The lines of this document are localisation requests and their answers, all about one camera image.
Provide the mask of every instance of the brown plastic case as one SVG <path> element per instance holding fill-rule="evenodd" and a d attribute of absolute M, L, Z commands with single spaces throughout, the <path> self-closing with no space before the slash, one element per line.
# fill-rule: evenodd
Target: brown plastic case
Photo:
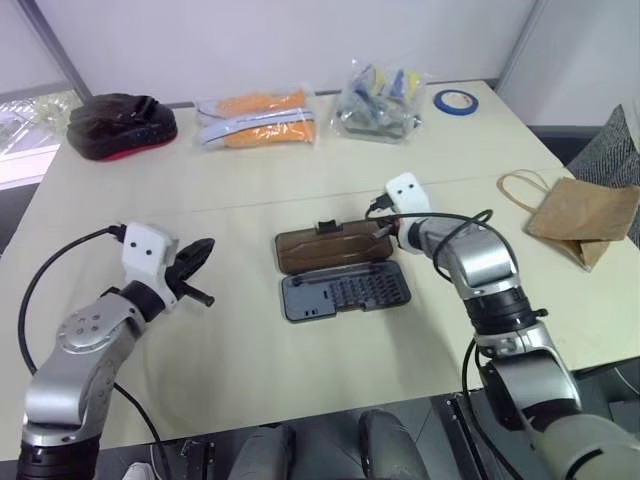
<path fill-rule="evenodd" d="M 375 222 L 359 220 L 337 225 L 319 223 L 318 228 L 296 230 L 276 236 L 278 265 L 283 273 L 298 274 L 329 267 L 380 261 L 393 247 L 388 237 L 376 240 Z"/>

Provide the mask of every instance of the white wall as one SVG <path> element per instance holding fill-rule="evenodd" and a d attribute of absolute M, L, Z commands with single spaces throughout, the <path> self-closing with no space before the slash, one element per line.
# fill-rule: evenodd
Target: white wall
<path fill-rule="evenodd" d="M 434 80 L 497 78 L 534 0 L 46 0 L 93 93 L 164 102 L 308 82 L 341 88 L 352 58 Z"/>
<path fill-rule="evenodd" d="M 640 0 L 541 0 L 498 94 L 528 125 L 595 126 L 640 96 Z"/>
<path fill-rule="evenodd" d="M 65 81 L 15 0 L 0 0 L 0 96 Z"/>

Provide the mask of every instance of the brown paper bag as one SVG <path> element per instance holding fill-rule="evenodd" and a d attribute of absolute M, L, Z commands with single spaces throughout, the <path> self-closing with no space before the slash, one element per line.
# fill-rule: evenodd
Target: brown paper bag
<path fill-rule="evenodd" d="M 505 188 L 507 178 L 524 181 L 545 193 L 542 204 L 535 209 L 520 201 Z M 561 178 L 549 188 L 540 175 L 530 170 L 503 175 L 498 189 L 532 213 L 527 233 L 568 253 L 587 271 L 604 254 L 609 242 L 624 240 L 640 203 L 640 187 L 607 188 Z"/>

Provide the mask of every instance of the black bit holder tray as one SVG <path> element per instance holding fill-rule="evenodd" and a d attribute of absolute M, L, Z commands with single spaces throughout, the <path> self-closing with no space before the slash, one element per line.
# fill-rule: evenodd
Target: black bit holder tray
<path fill-rule="evenodd" d="M 411 292 L 398 264 L 386 260 L 290 275 L 282 280 L 282 299 L 287 319 L 301 322 L 404 305 Z"/>

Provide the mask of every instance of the gray chair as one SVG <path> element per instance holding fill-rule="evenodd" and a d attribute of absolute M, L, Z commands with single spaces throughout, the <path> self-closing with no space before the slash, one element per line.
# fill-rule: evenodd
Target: gray chair
<path fill-rule="evenodd" d="M 622 106 L 613 110 L 606 125 L 567 168 L 578 180 L 605 187 L 640 186 L 640 154 Z M 640 211 L 631 224 L 629 238 L 640 248 Z"/>

